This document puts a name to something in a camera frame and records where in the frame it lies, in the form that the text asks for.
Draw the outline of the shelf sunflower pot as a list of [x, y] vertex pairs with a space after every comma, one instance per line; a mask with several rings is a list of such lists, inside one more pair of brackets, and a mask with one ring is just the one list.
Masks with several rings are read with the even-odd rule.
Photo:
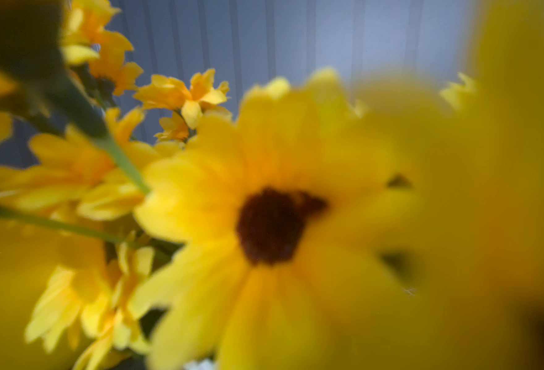
[[544, 1], [476, 77], [134, 89], [108, 1], [0, 1], [0, 369], [544, 369]]

